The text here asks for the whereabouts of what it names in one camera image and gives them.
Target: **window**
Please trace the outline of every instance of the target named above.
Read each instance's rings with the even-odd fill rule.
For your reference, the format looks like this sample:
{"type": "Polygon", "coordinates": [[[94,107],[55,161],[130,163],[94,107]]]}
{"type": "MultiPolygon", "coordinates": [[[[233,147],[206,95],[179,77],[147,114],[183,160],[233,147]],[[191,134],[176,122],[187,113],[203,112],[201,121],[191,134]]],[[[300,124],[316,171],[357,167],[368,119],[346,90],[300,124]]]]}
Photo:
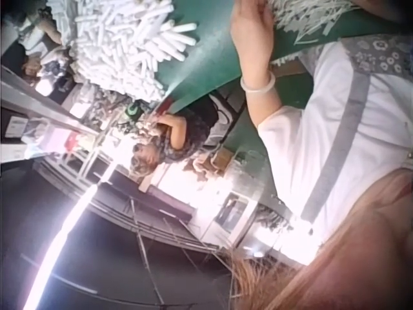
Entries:
{"type": "Polygon", "coordinates": [[[241,198],[234,193],[230,193],[223,204],[223,208],[215,217],[215,222],[228,233],[231,233],[244,213],[247,205],[248,200],[241,198]]]}

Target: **white shirt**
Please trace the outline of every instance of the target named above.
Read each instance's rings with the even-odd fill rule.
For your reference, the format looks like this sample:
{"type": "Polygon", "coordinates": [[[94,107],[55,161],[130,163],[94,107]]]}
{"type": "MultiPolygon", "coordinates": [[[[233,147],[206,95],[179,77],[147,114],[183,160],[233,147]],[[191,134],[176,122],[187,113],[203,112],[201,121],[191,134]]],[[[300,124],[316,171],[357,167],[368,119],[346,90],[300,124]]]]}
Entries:
{"type": "MultiPolygon", "coordinates": [[[[330,152],[350,93],[353,69],[341,43],[327,44],[317,62],[305,110],[284,106],[258,127],[278,196],[301,215],[330,152]]],[[[396,76],[371,78],[361,123],[337,183],[314,222],[326,241],[357,199],[400,168],[413,146],[413,84],[396,76]]]]}

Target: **red object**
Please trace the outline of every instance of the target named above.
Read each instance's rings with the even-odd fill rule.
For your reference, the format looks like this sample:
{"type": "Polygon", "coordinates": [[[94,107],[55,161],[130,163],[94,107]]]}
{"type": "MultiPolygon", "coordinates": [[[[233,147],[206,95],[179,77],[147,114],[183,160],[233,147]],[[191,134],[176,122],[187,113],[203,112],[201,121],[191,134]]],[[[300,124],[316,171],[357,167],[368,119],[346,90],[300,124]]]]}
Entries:
{"type": "Polygon", "coordinates": [[[164,102],[162,102],[159,107],[157,108],[157,110],[155,111],[156,114],[162,115],[165,112],[168,112],[170,106],[174,103],[174,101],[172,100],[171,97],[167,97],[164,102]]]}
{"type": "Polygon", "coordinates": [[[77,132],[72,132],[69,137],[67,138],[66,142],[65,142],[65,149],[70,152],[71,150],[73,150],[75,147],[77,147],[77,137],[78,137],[78,133],[77,132]]]}

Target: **green work table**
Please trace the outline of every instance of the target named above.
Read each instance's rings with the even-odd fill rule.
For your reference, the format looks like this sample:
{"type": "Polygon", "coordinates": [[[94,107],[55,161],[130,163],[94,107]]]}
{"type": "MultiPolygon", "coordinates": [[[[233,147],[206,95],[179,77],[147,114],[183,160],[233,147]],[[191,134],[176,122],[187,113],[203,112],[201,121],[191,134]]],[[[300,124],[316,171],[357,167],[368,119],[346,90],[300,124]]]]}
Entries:
{"type": "MultiPolygon", "coordinates": [[[[196,46],[188,47],[188,57],[183,63],[165,61],[159,67],[158,79],[170,87],[170,95],[175,100],[171,112],[182,109],[241,75],[237,54],[229,34],[233,4],[233,0],[174,1],[176,10],[172,18],[179,24],[197,23],[197,30],[190,35],[195,37],[198,43],[196,46]]],[[[294,45],[296,32],[278,30],[273,58],[336,41],[340,37],[394,32],[399,32],[397,25],[362,10],[355,10],[343,14],[328,36],[323,36],[320,30],[305,38],[318,39],[317,43],[294,45]]]]}

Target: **gray shoulder strap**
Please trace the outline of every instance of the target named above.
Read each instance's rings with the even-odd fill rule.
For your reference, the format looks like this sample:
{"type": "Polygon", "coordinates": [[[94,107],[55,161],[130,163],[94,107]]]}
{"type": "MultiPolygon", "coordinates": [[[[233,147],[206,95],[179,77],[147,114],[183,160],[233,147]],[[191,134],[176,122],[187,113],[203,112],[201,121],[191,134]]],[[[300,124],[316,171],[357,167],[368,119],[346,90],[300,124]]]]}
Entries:
{"type": "Polygon", "coordinates": [[[353,144],[358,125],[361,122],[361,117],[367,102],[369,86],[370,75],[368,73],[354,71],[350,95],[332,148],[301,213],[301,219],[304,221],[310,222],[311,224],[314,223],[337,182],[347,155],[350,152],[351,145],[353,144]]]}

